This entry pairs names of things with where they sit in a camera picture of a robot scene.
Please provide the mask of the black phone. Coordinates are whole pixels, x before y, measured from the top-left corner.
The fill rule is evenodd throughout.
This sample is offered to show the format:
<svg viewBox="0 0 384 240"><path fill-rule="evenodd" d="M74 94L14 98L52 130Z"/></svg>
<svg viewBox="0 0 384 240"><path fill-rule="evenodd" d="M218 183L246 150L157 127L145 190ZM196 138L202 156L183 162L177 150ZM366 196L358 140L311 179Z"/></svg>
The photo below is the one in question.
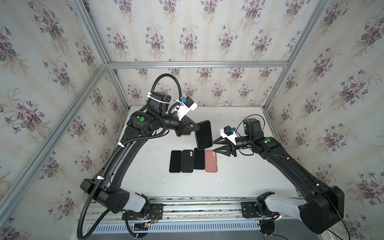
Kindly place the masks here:
<svg viewBox="0 0 384 240"><path fill-rule="evenodd" d="M197 148L205 150L213 146L212 127L209 120L198 123L199 130L195 131Z"/></svg>
<svg viewBox="0 0 384 240"><path fill-rule="evenodd" d="M170 157L170 173L180 173L181 172L181 162L182 162L182 151L171 151Z"/></svg>

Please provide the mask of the pink phone case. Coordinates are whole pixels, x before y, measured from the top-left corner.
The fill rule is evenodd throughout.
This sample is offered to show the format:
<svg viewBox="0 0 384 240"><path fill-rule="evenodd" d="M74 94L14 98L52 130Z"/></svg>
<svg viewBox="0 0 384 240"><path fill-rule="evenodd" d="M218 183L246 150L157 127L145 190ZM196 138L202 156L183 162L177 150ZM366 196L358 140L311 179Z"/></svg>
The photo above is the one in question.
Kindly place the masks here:
<svg viewBox="0 0 384 240"><path fill-rule="evenodd" d="M205 150L205 171L208 173L218 171L217 154L213 150Z"/></svg>

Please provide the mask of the black phone case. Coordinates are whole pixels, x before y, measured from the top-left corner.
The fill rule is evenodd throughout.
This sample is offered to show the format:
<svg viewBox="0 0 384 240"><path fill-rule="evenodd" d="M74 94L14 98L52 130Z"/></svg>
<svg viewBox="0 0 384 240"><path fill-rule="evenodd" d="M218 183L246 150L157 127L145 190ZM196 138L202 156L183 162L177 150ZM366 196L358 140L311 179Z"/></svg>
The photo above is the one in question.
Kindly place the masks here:
<svg viewBox="0 0 384 240"><path fill-rule="evenodd" d="M192 173L194 170L194 151L183 150L181 159L181 172Z"/></svg>

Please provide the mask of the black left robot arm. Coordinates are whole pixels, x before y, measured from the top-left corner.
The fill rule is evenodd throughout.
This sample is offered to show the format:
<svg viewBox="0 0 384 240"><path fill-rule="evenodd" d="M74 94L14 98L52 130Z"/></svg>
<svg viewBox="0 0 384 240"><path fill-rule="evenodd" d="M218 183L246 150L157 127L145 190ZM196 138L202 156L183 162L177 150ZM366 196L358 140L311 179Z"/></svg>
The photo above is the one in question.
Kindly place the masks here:
<svg viewBox="0 0 384 240"><path fill-rule="evenodd" d="M166 131L175 131L178 137L197 131L200 127L187 117L198 104L190 97L176 101L175 113L170 114L171 96L160 92L148 93L148 102L133 112L115 150L103 168L91 179L84 179L81 189L92 200L110 212L132 211L147 214L149 200L144 195L123 190L123 178L141 147L150 139L160 138Z"/></svg>

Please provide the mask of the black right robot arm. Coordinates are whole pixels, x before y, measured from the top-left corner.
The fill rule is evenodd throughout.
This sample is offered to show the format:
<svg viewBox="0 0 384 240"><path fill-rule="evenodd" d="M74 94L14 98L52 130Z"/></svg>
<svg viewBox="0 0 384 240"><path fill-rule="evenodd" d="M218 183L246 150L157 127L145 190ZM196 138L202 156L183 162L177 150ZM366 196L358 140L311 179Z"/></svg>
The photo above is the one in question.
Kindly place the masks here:
<svg viewBox="0 0 384 240"><path fill-rule="evenodd" d="M322 234L343 221L345 194L339 187L330 187L316 178L292 158L278 140L266 137L259 120L245 119L242 125L244 136L230 126L221 129L220 137L213 141L220 147L214 152L236 157L241 149L250 149L277 168L302 195L302 199L295 199L266 192L257 197L253 207L245 208L244 218L254 217L250 211L267 221L275 221L284 214L300 220L315 234Z"/></svg>

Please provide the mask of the white vent grille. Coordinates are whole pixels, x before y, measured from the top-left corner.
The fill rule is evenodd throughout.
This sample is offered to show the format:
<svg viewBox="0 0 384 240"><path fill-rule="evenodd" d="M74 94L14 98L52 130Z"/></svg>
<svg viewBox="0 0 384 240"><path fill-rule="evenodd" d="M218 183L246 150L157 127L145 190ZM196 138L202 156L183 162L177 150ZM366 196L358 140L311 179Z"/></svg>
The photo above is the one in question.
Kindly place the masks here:
<svg viewBox="0 0 384 240"><path fill-rule="evenodd" d="M192 233L192 232L228 232L228 231L258 231L259 221L203 221L203 222L160 222L143 230L138 230L130 224L133 233ZM128 233L125 223L100 224L94 234L125 234Z"/></svg>

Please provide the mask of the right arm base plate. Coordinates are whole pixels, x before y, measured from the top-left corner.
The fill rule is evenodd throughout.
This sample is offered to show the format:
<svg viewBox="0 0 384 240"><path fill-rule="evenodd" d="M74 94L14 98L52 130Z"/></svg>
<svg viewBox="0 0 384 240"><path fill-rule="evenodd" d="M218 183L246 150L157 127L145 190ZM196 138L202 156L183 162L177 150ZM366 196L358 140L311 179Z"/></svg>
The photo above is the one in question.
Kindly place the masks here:
<svg viewBox="0 0 384 240"><path fill-rule="evenodd" d="M273 218L278 215L267 208L261 201L241 202L242 216L246 219L251 218Z"/></svg>

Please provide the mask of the aluminium rail front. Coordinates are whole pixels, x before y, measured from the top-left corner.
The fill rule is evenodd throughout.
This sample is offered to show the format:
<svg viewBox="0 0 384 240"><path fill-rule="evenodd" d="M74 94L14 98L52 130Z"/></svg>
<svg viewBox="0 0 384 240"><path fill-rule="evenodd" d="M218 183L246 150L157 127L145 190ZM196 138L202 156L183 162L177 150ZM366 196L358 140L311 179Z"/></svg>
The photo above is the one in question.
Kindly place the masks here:
<svg viewBox="0 0 384 240"><path fill-rule="evenodd" d="M163 204L163 218L158 222L176 221L225 221L225 220L270 220L273 218L251 218L242 216L241 202L261 201L267 208L278 213L273 218L300 219L299 207L306 204L303 198L288 198L279 195L271 195L264 201L256 198L154 198L149 204ZM129 210L120 211L116 214L109 212L102 220L103 223L113 221L122 222L123 213Z"/></svg>

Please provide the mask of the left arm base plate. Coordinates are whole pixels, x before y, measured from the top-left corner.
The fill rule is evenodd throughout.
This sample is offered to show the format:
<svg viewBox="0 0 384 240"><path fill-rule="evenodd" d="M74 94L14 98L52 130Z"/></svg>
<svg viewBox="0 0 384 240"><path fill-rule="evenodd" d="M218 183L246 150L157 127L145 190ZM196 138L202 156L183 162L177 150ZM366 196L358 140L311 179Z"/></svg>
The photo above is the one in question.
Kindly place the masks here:
<svg viewBox="0 0 384 240"><path fill-rule="evenodd" d="M161 220L163 218L164 205L163 204L149 204L144 206L141 212L136 213L133 211L127 211L123 213L122 220L128 221L150 221Z"/></svg>

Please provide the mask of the aluminium frame bar back top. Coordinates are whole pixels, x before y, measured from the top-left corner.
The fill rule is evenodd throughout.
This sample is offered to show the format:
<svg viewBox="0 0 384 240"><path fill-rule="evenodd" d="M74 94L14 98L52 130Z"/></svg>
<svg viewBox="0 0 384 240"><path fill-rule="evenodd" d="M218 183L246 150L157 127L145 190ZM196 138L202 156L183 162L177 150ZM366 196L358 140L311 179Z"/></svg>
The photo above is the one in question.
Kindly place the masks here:
<svg viewBox="0 0 384 240"><path fill-rule="evenodd" d="M110 69L187 69L187 68L285 68L288 61L176 61L176 62L110 62Z"/></svg>

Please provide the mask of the aluminium frame beam left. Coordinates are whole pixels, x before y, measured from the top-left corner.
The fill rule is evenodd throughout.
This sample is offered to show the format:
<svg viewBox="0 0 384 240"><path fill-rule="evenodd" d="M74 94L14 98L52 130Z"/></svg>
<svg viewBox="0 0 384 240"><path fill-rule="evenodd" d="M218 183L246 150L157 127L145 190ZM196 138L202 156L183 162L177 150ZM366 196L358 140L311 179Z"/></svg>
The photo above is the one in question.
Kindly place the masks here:
<svg viewBox="0 0 384 240"><path fill-rule="evenodd" d="M32 181L38 174L38 170L44 165L44 162L48 159L50 152L56 148L60 140L63 138L67 128L69 128L73 119L83 108L89 95L106 73L106 70L106 64L102 64L97 68L96 72L92 75L79 95L71 103L61 120L58 122L57 126L43 142L43 145L40 146L40 148L35 152L32 160L25 166L21 174L18 178L16 178L15 183L5 194L1 200L1 225L6 222L25 193L28 191Z"/></svg>

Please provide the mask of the aluminium frame post back right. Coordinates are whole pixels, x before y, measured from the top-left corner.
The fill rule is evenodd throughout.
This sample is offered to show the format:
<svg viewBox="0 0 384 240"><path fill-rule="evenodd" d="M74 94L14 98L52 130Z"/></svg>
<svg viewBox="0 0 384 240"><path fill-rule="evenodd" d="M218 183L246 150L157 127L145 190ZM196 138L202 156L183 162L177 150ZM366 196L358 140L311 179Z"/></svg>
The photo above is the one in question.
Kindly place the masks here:
<svg viewBox="0 0 384 240"><path fill-rule="evenodd" d="M320 22L322 15L325 13L326 8L328 7L330 1L318 1L316 4L313 12L311 13L309 20L307 21L301 35L298 38L297 43L294 45L293 50L291 51L289 58L288 58L288 64L286 67L282 69L280 72L279 77L277 78L276 82L274 83L271 91L269 92L269 95L264 101L263 109L267 110L271 107L272 103L276 99L279 90L281 89L285 79L288 77L288 74L295 66L295 63L300 58L301 53L304 51L304 48L311 38L311 35L315 31L317 24Z"/></svg>

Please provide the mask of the aluminium frame post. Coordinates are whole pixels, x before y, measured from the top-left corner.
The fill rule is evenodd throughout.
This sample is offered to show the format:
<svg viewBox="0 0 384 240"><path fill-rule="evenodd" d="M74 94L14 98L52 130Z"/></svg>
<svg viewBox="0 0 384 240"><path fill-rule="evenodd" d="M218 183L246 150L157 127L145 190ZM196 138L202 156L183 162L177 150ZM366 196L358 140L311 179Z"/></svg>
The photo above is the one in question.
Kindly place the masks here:
<svg viewBox="0 0 384 240"><path fill-rule="evenodd" d="M301 35L298 38L297 43L294 45L293 50L291 51L289 58L288 58L288 64L286 67L282 69L280 72L279 77L277 78L276 82L274 83L271 91L269 92L269 95L264 101L263 109L267 110L271 107L272 103L276 99L279 90L281 89L285 79L288 77L288 74L295 66L295 63L300 58L301 53L304 51L304 48L311 38L311 35L315 31L317 24L320 22L322 15L325 13L326 8L328 7L330 1L318 1L316 4L313 12L311 13L309 20L307 21Z"/></svg>
<svg viewBox="0 0 384 240"><path fill-rule="evenodd" d="M91 17L89 13L86 10L85 4L83 1L80 0L74 0L71 1L71 4L73 5L75 13L78 15L78 18L80 20L80 23L85 31L85 34L87 38L90 41L91 46L94 49L95 56L100 61L100 63L104 66L104 69L106 71L106 75L108 79L110 80L110 83L112 85L112 88L114 89L115 93L118 96L118 99L121 102L121 105L125 109L125 111L128 111L130 109L130 103L124 93L123 87L115 73L115 71L110 67L111 61L108 58L108 55L102 45L102 42L100 40L100 37L93 25L93 22L91 20Z"/></svg>

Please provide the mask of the aluminium frame post back left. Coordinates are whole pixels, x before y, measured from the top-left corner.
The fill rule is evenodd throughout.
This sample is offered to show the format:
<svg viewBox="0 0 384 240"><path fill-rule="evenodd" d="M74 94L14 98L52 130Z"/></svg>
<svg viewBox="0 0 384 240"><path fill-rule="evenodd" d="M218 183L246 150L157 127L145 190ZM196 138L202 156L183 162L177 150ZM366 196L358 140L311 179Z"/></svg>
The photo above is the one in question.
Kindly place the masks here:
<svg viewBox="0 0 384 240"><path fill-rule="evenodd" d="M111 61L108 58L108 55L102 45L102 42L100 40L100 37L93 25L93 22L91 20L91 17L89 13L86 10L85 4L83 1L80 0L74 0L71 1L71 4L73 5L75 13L78 15L78 18L80 20L80 23L85 31L85 34L87 38L90 41L91 46L94 49L95 56L100 61L100 63L104 66L104 69L106 71L106 75L108 79L110 80L110 83L112 85L112 88L114 89L115 93L118 96L118 99L121 102L121 105L125 109L125 111L128 111L130 109L130 103L124 93L123 87L115 73L115 71L110 67Z"/></svg>

